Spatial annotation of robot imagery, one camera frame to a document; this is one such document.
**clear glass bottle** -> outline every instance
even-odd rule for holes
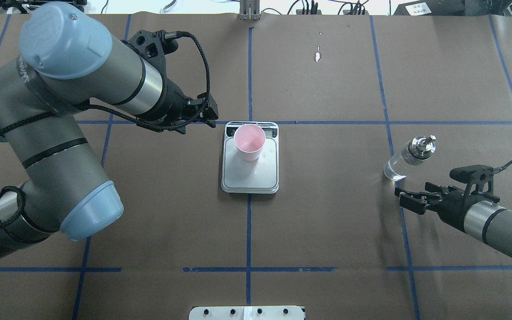
[[[417,136],[409,141],[400,152],[386,162],[384,174],[392,181],[400,181],[436,152],[436,136]]]

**digital scale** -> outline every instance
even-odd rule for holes
[[[246,161],[238,155],[234,144],[236,129],[255,124],[266,133],[260,157]],[[274,122],[231,121],[224,129],[221,187],[225,192],[241,194],[274,194],[279,186],[278,125]]]

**label sticker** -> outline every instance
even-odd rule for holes
[[[421,2],[420,4],[411,4],[410,6],[405,7],[406,10],[408,10],[408,13],[411,16],[421,16],[423,14],[432,13],[430,11],[430,8],[428,7],[428,4],[425,2]]]

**pink cup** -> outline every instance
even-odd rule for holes
[[[240,158],[246,161],[258,159],[266,142],[264,130],[254,124],[245,124],[236,129],[234,144]]]

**water droplet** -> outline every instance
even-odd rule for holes
[[[321,45],[317,45],[317,52],[313,55],[315,62],[319,62],[319,60],[321,60],[321,52],[319,52],[320,47]]]

